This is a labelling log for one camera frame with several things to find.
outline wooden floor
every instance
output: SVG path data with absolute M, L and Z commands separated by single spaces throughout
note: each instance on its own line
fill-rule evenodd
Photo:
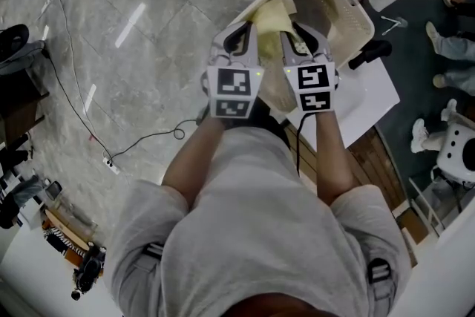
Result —
M 293 126 L 286 128 L 294 160 L 297 157 L 297 131 Z M 356 140 L 347 149 L 353 174 L 361 185 L 378 186 L 391 210 L 406 200 L 396 171 L 375 128 Z M 317 158 L 310 145 L 301 137 L 300 169 L 310 180 L 316 183 Z

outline forearm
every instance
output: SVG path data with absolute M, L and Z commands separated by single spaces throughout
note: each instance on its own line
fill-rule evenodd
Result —
M 347 159 L 334 112 L 323 112 L 317 119 L 317 192 L 327 205 L 355 187 L 356 181 Z
M 162 185 L 181 193 L 190 207 L 203 188 L 223 132 L 224 126 L 220 120 L 205 118 L 165 172 Z

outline laundry basket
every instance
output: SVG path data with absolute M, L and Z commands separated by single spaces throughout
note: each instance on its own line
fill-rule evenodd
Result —
M 255 0 L 233 22 L 250 20 L 254 12 L 269 0 Z M 315 0 L 331 22 L 328 33 L 336 67 L 352 59 L 374 35 L 374 25 L 357 0 Z

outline power outlet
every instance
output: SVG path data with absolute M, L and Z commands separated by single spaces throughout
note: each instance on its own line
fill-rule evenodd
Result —
M 107 166 L 113 173 L 119 174 L 120 170 L 117 168 L 114 164 L 109 163 L 109 159 L 107 157 L 104 157 L 104 160 L 102 161 L 105 166 Z

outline gray t-shirt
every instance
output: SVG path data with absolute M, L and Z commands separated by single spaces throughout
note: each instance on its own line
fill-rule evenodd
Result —
M 410 261 L 378 188 L 353 189 L 330 208 L 303 185 L 281 140 L 236 128 L 224 134 L 191 211 L 174 189 L 136 182 L 104 277 L 125 317 L 218 317 L 262 293 L 366 317 L 375 257 L 391 266 L 392 303 Z

